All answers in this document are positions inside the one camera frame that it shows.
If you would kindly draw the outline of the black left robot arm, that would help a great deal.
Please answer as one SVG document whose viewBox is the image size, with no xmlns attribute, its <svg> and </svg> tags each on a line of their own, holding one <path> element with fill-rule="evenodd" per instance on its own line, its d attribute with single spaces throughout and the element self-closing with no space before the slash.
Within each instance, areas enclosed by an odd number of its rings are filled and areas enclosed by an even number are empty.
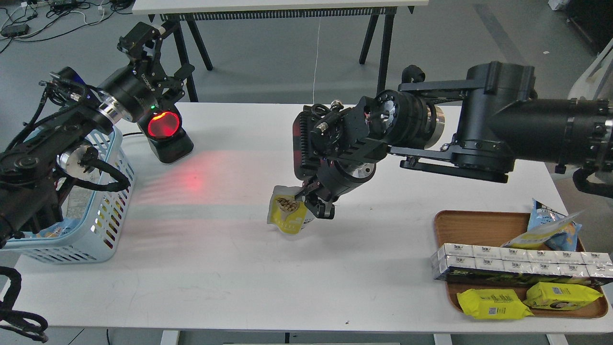
<svg viewBox="0 0 613 345">
<path fill-rule="evenodd" d="M 35 115 L 0 156 L 2 246 L 49 264 L 114 255 L 136 179 L 115 124 L 136 123 L 162 163 L 193 150 L 175 106 L 193 66 L 168 76 L 159 60 L 178 29 L 136 24 L 118 42 L 129 64 L 98 87 L 69 67 L 41 83 Z"/>
</svg>

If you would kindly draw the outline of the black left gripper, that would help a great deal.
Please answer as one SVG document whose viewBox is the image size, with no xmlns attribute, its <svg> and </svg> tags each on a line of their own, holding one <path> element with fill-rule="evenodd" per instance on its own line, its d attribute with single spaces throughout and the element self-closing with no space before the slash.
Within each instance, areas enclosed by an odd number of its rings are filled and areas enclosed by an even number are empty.
<svg viewBox="0 0 613 345">
<path fill-rule="evenodd" d="M 166 75 L 160 63 L 161 46 L 170 34 L 171 23 L 157 27 L 139 22 L 120 37 L 117 49 L 128 56 L 129 63 L 99 85 L 101 103 L 96 111 L 101 116 L 111 123 L 121 119 L 135 123 L 152 105 L 169 110 L 181 100 L 195 67 L 184 64 L 173 76 Z"/>
</svg>

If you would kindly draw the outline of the white robot base right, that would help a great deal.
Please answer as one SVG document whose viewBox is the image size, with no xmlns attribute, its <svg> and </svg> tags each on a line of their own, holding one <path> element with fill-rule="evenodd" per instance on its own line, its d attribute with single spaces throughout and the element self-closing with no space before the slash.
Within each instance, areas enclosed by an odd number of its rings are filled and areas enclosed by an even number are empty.
<svg viewBox="0 0 613 345">
<path fill-rule="evenodd" d="M 569 100 L 613 99 L 613 40 L 605 46 L 593 63 L 573 84 L 567 96 Z"/>
</svg>

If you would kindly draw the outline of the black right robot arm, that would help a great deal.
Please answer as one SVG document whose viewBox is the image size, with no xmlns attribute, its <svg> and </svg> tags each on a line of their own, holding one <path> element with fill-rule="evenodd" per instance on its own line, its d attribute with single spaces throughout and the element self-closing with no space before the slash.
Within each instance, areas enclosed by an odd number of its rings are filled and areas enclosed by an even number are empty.
<svg viewBox="0 0 613 345">
<path fill-rule="evenodd" d="M 295 198 L 316 218 L 333 219 L 334 203 L 370 181 L 389 154 L 407 170 L 506 183 L 515 160 L 576 166 L 585 194 L 612 197 L 592 183 L 612 172 L 612 105 L 608 100 L 546 100 L 534 89 L 532 66 L 492 61 L 464 80 L 426 81 L 415 65 L 397 90 L 357 105 L 305 105 L 293 123 Z"/>
</svg>

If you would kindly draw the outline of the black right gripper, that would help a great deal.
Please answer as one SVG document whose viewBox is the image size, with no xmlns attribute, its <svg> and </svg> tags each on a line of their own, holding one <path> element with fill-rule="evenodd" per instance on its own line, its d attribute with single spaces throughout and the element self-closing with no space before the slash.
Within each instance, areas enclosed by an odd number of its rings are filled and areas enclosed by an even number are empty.
<svg viewBox="0 0 613 345">
<path fill-rule="evenodd" d="M 333 219 L 335 203 L 374 177 L 376 163 L 344 164 L 337 160 L 321 160 L 316 174 L 306 185 L 289 187 L 291 198 L 304 201 L 318 219 Z"/>
</svg>

